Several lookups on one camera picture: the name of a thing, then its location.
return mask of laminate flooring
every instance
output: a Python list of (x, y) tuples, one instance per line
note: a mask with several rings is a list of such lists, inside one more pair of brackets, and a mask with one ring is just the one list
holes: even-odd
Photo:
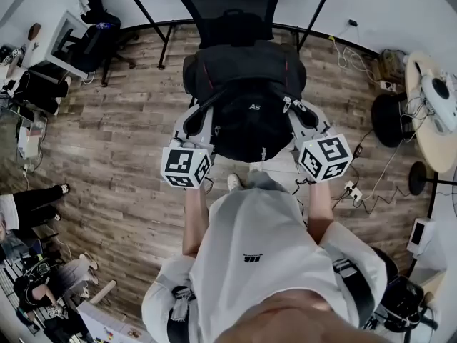
[[(139, 40), (129, 42), (122, 52), (136, 60), (135, 69), (113, 61), (106, 88), (101, 87), (101, 70), (90, 84), (74, 79), (59, 115), (50, 117), (43, 160), (29, 174), (29, 181), (31, 189), (71, 185), (71, 193), (57, 203), (63, 219), (50, 226), (73, 258), (88, 252), (97, 261), (101, 287), (111, 279), (117, 281), (117, 288), (100, 307), (118, 318), (125, 315), (128, 322), (141, 327), (146, 290), (161, 263), (181, 250), (184, 191), (162, 181), (161, 150), (169, 142), (174, 122), (189, 106), (182, 62), (198, 49), (199, 35), (192, 25), (177, 27), (167, 49), (166, 68), (159, 71), (162, 42), (153, 30), (139, 33)], [(277, 42), (293, 42), (287, 31), (277, 30), (275, 35)], [(329, 40), (310, 36), (301, 59), (308, 73), (303, 98), (324, 110), (354, 150), (371, 129), (370, 110), (378, 94), (375, 86), (365, 72), (350, 64), (346, 69), (339, 67)], [(25, 190), (26, 182), (16, 162), (16, 120), (2, 116), (0, 123), (0, 191), (19, 192)], [(364, 196), (369, 195), (394, 151), (368, 135), (361, 157), (353, 162), (356, 171), (349, 169), (331, 182), (333, 197), (343, 194), (345, 182), (357, 180), (356, 172), (358, 187)], [(402, 144), (374, 197), (366, 201), (368, 210), (377, 196), (390, 200), (396, 187), (406, 193), (408, 171), (419, 159), (414, 141)], [(291, 191), (296, 189), (296, 179), (306, 177), (298, 173), (289, 149), (263, 163), (263, 169)], [(228, 191), (226, 177), (231, 172), (244, 177), (247, 171), (248, 164), (217, 157), (209, 175), (214, 187), (208, 204)], [(342, 199), (334, 209), (335, 218), (365, 242), (382, 248), (404, 270), (410, 262), (406, 245), (414, 219), (426, 216), (430, 193), (430, 188), (419, 197), (397, 192), (390, 204), (379, 200), (371, 215), (363, 206), (355, 208), (352, 199)], [(305, 205), (306, 217), (308, 186), (301, 186), (296, 195)], [(45, 227), (41, 231), (51, 233)], [(68, 248), (59, 246), (69, 260)], [(91, 292), (101, 287), (91, 287)]]

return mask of red stripe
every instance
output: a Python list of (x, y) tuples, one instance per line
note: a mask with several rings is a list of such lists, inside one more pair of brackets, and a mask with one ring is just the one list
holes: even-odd
[(207, 70), (206, 70), (206, 65), (205, 65), (205, 64), (203, 64), (203, 70), (205, 71), (205, 74), (206, 74), (206, 76), (208, 77), (209, 87), (210, 87), (211, 89), (214, 89), (214, 88), (213, 88), (213, 83), (211, 83), (211, 80), (209, 79), (208, 72), (207, 72)]

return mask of electrical outlet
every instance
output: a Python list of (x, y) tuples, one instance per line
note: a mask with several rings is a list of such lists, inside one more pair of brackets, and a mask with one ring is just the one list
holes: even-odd
[(344, 190), (347, 191), (349, 195), (354, 199), (362, 198), (362, 192), (360, 192), (360, 190), (351, 181), (344, 184)]
[(397, 91), (397, 84), (395, 83), (391, 83), (389, 81), (380, 81), (379, 82), (379, 86), (381, 87), (381, 89), (383, 90), (387, 90), (387, 91), (393, 91), (393, 92), (396, 92)]

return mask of black strap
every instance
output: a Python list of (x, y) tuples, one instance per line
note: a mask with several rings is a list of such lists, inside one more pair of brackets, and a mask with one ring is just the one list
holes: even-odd
[(349, 259), (333, 263), (333, 270), (339, 274), (356, 304), (358, 325), (363, 327), (375, 310), (371, 288), (360, 269)]
[[(175, 298), (182, 298), (179, 297), (179, 292), (183, 289), (187, 289), (187, 286), (177, 286), (173, 289), (172, 294)], [(188, 302), (195, 299), (194, 295), (188, 299)], [(166, 325), (166, 333), (169, 336), (170, 343), (190, 343), (189, 342), (189, 315), (191, 309), (190, 307), (187, 309), (186, 318), (182, 322), (177, 322), (175, 320), (171, 320), (171, 315), (173, 314), (173, 309), (170, 309), (169, 312), (169, 320)]]

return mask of white t-shirt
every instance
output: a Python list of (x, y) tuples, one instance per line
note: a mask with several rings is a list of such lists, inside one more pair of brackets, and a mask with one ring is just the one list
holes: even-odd
[(5, 219), (6, 230), (19, 228), (19, 218), (12, 194), (0, 196), (0, 212)]
[[(232, 192), (212, 205), (209, 221), (197, 258), (174, 257), (158, 276), (178, 286), (190, 280), (199, 325), (191, 342), (214, 342), (249, 308), (288, 289), (316, 292), (341, 318), (358, 326), (356, 307), (338, 288), (328, 253), (306, 232), (295, 196), (256, 188)], [(387, 283), (384, 262), (338, 222), (327, 229), (324, 244), (358, 265), (377, 306)], [(144, 298), (143, 320), (159, 343), (168, 342), (166, 323), (173, 303), (160, 282)]]

